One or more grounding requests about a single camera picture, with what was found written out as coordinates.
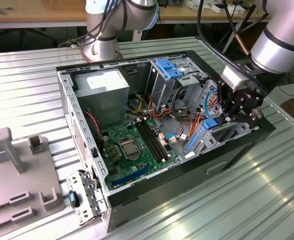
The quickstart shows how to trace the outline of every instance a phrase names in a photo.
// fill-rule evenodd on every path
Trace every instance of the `black cable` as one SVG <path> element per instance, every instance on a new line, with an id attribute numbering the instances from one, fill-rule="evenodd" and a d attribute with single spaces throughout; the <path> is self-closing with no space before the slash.
<path id="1" fill-rule="evenodd" d="M 232 17 L 231 17 L 231 15 L 230 15 L 230 13 L 229 13 L 228 5 L 227 5 L 227 3 L 226 3 L 226 0 L 223 0 L 223 1 L 222 1 L 222 4 L 223 4 L 223 9 L 225 10 L 225 13 L 226 13 L 227 19 L 228 19 L 228 21 L 229 21 L 229 25 L 230 25 L 230 27 L 231 27 L 233 33 L 236 35 L 236 34 L 237 34 L 237 30 L 236 30 L 235 25 L 234 25 L 234 23 L 233 23 Z"/>
<path id="2" fill-rule="evenodd" d="M 240 25 L 240 27 L 239 27 L 239 29 L 238 29 L 238 32 L 241 31 L 241 30 L 244 28 L 244 26 L 247 24 L 248 20 L 249 20 L 249 19 L 251 18 L 251 16 L 252 16 L 252 14 L 253 14 L 255 8 L 256 8 L 256 5 L 254 5 L 254 4 L 251 5 L 250 9 L 249 9 L 248 12 L 247 12 L 247 15 L 246 15 L 245 18 L 243 19 L 243 21 L 242 21 L 242 23 L 241 23 L 241 25 Z"/>
<path id="3" fill-rule="evenodd" d="M 92 40 L 91 42 L 86 42 L 86 41 L 89 40 L 90 38 L 89 38 L 89 39 L 86 39 L 85 42 L 84 42 L 83 44 L 81 44 L 82 46 L 91 45 L 91 44 L 93 44 L 94 42 L 96 42 L 96 40 L 97 40 L 98 37 L 99 37 L 99 34 L 100 34 L 100 33 L 103 33 L 103 32 L 105 31 L 106 26 L 107 26 L 108 22 L 110 21 L 110 19 L 111 19 L 113 13 L 114 13 L 114 11 L 115 11 L 115 8 L 116 8 L 117 4 L 118 4 L 118 0 L 112 0 L 111 5 L 110 5 L 110 10 L 109 10 L 109 12 L 108 12 L 108 15 L 107 15 L 107 12 L 104 11 L 104 16 L 103 16 L 103 18 L 102 18 L 102 22 L 101 22 L 101 25 L 100 25 L 99 31 L 98 31 L 94 36 L 90 35 L 90 38 L 93 39 L 93 40 Z"/>
<path id="4" fill-rule="evenodd" d="M 234 7 L 233 12 L 232 12 L 232 15 L 231 15 L 231 18 L 234 17 L 234 14 L 235 14 L 235 11 L 236 11 L 236 8 L 237 8 L 237 5 L 238 5 L 238 2 L 239 2 L 239 0 L 236 1 L 235 7 Z M 221 42 L 225 39 L 225 37 L 226 37 L 227 34 L 229 33 L 230 29 L 231 29 L 231 28 L 228 27 L 227 32 L 225 32 L 224 36 L 223 36 L 222 39 L 219 41 L 219 43 L 221 43 Z"/>
<path id="5" fill-rule="evenodd" d="M 110 8 L 113 6 L 114 2 L 117 1 L 117 0 L 112 0 L 112 4 L 110 5 Z M 80 36 L 80 37 L 77 37 L 77 38 L 72 38 L 72 39 L 69 39 L 61 44 L 59 44 L 59 48 L 62 46 L 62 45 L 65 45 L 65 44 L 77 44 L 77 45 L 82 45 L 82 46 L 85 46 L 85 45 L 88 45 L 88 44 L 92 44 L 96 41 L 96 38 L 98 37 L 99 33 L 101 32 L 102 30 L 102 27 L 103 27 L 103 24 L 104 24 L 104 21 L 106 19 L 106 16 L 107 16 L 107 12 L 108 12 L 108 7 L 109 7 L 109 3 L 110 3 L 110 0 L 107 0 L 106 2 L 106 6 L 105 6 L 105 9 L 103 11 L 103 14 L 102 14 L 102 18 L 101 18 L 101 21 L 93 28 L 91 29 L 90 31 L 88 31 L 86 34 Z M 92 32 L 94 32 L 95 30 L 97 30 L 99 28 L 99 31 L 95 34 L 95 35 L 91 35 Z M 94 39 L 91 43 L 85 43 L 87 41 L 87 39 L 85 39 L 82 43 L 78 42 L 79 40 L 81 39 L 84 39 L 86 38 L 87 36 L 89 36 L 89 39 Z"/>
<path id="6" fill-rule="evenodd" d="M 208 40 L 205 38 L 204 34 L 202 33 L 201 30 L 201 17 L 202 17 L 202 9 L 204 5 L 204 0 L 200 0 L 199 2 L 199 8 L 198 8 L 198 14 L 197 14 L 197 31 L 199 34 L 200 39 L 203 41 L 203 43 L 210 48 L 218 57 L 220 57 L 222 60 L 227 62 L 229 65 L 231 65 L 233 68 L 235 68 L 237 71 L 239 71 L 241 74 L 243 74 L 248 80 L 254 82 L 257 86 L 259 86 L 262 89 L 262 92 L 258 92 L 258 94 L 262 96 L 267 96 L 268 90 L 266 87 L 264 87 L 256 78 L 251 76 L 248 72 L 245 70 L 239 68 L 234 62 L 232 62 L 228 57 L 223 55 L 221 52 L 219 52 L 216 48 L 211 46 L 211 44 L 208 42 Z"/>
<path id="7" fill-rule="evenodd" d="M 247 30 L 251 29 L 253 26 L 259 24 L 262 20 L 264 20 L 265 18 L 268 17 L 268 13 L 265 13 L 264 15 L 262 15 L 260 18 L 258 18 L 256 21 L 252 22 L 251 24 L 249 24 L 248 26 L 244 27 L 241 30 L 238 30 L 239 34 L 243 34 L 244 32 L 246 32 Z"/>
<path id="8" fill-rule="evenodd" d="M 182 110 L 179 110 L 179 113 L 184 114 L 184 115 L 186 115 L 188 117 L 188 120 L 186 120 L 186 119 L 182 118 L 181 116 L 178 116 L 177 110 L 176 110 L 176 98 L 185 89 L 186 89 L 186 87 L 180 86 L 178 88 L 178 90 L 175 92 L 175 94 L 173 95 L 172 100 L 171 100 L 171 114 L 175 117 L 175 119 L 178 122 L 180 122 L 180 123 L 182 123 L 184 125 L 186 125 L 186 123 L 191 124 L 193 122 L 192 117 L 188 113 L 186 113 L 186 112 L 184 112 Z"/>
<path id="9" fill-rule="evenodd" d="M 285 92 L 284 90 L 282 90 L 281 86 L 278 86 L 279 87 L 279 90 L 282 91 L 284 94 L 286 94 L 287 96 L 289 97 L 294 97 L 294 95 L 290 95 L 288 94 L 287 92 Z"/>

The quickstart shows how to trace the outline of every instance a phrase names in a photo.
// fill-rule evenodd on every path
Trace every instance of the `blue plastic clip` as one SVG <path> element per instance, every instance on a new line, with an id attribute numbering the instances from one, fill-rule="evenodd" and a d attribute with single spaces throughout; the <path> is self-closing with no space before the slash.
<path id="1" fill-rule="evenodd" d="M 156 64 L 162 70 L 162 72 L 166 74 L 168 79 L 176 79 L 184 76 L 184 74 L 178 71 L 175 65 L 167 59 L 158 59 L 156 60 Z"/>
<path id="2" fill-rule="evenodd" d="M 205 127 L 205 129 L 211 129 L 218 126 L 218 123 L 213 118 L 209 118 L 204 121 L 202 125 Z"/>

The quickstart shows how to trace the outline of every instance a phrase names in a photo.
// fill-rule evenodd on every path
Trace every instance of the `red cable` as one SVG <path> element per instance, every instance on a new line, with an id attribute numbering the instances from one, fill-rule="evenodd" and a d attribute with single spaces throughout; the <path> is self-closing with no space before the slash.
<path id="1" fill-rule="evenodd" d="M 85 114 L 87 114 L 93 120 L 93 122 L 95 123 L 95 125 L 97 127 L 98 138 L 99 138 L 99 148 L 100 148 L 101 144 L 102 144 L 102 140 L 101 140 L 101 132 L 99 130 L 98 122 L 89 112 L 85 111 Z"/>

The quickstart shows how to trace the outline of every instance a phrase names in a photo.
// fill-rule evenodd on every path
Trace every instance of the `metal bracket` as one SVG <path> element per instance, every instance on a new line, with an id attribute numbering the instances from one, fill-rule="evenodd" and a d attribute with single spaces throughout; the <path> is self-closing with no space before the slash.
<path id="1" fill-rule="evenodd" d="M 66 179 L 69 191 L 82 199 L 75 208 L 79 225 L 101 216 L 107 211 L 107 205 L 100 188 L 95 189 L 95 181 L 88 171 L 76 171 Z"/>

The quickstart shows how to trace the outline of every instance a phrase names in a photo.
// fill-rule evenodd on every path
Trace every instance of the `robotic arm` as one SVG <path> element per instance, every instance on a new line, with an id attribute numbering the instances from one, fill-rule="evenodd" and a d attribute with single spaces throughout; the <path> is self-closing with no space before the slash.
<path id="1" fill-rule="evenodd" d="M 252 61 L 261 69 L 281 74 L 294 66 L 294 0 L 255 0 L 271 19 L 251 49 Z"/>
<path id="2" fill-rule="evenodd" d="M 93 29 L 104 18 L 108 4 L 107 18 L 102 29 Z M 87 37 L 83 52 L 88 61 L 97 62 L 120 57 L 117 33 L 122 30 L 148 30 L 159 19 L 157 0 L 87 0 Z"/>

